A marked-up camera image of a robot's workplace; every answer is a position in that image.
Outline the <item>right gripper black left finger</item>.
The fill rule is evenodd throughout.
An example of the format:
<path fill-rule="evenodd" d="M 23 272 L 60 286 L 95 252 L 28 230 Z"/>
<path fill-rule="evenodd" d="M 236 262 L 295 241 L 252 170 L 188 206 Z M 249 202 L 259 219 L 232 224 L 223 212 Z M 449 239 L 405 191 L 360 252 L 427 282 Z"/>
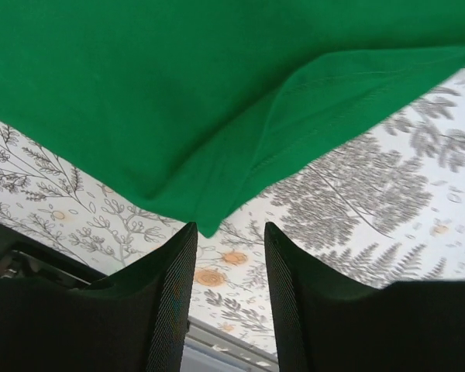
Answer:
<path fill-rule="evenodd" d="M 198 245 L 190 222 L 103 276 L 0 224 L 0 371 L 177 371 Z"/>

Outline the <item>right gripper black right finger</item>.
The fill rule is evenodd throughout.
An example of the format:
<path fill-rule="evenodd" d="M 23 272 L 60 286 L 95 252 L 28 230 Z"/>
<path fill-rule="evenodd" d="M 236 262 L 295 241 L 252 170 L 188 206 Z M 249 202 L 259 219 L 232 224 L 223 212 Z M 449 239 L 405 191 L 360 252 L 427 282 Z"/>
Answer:
<path fill-rule="evenodd" d="M 282 371 L 465 371 L 465 280 L 361 284 L 264 229 Z"/>

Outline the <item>green t shirt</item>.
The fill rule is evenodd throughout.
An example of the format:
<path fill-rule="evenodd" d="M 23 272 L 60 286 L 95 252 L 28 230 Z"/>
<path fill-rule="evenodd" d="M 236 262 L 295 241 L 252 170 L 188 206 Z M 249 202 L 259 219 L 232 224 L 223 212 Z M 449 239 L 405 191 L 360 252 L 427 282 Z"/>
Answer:
<path fill-rule="evenodd" d="M 465 67 L 465 1 L 0 1 L 0 121 L 204 236 Z"/>

